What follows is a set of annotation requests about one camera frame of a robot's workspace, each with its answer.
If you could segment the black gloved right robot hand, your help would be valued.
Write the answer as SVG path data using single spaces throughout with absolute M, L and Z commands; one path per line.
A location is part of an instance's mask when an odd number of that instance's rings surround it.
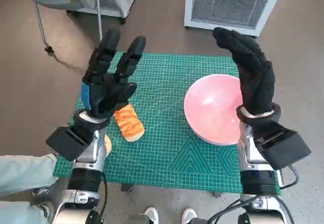
M 237 65 L 245 110 L 254 116 L 271 113 L 275 75 L 259 44 L 237 31 L 219 27 L 213 30 L 213 37 L 220 48 L 231 52 Z

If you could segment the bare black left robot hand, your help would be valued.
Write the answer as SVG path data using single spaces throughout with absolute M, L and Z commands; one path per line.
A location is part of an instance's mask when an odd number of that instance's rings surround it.
M 93 118 L 108 118 L 129 103 L 137 84 L 128 78 L 135 72 L 145 45 L 146 37 L 136 37 L 122 53 L 115 72 L 108 72 L 117 52 L 120 32 L 110 29 L 94 49 L 88 69 L 82 78 L 81 99 Z

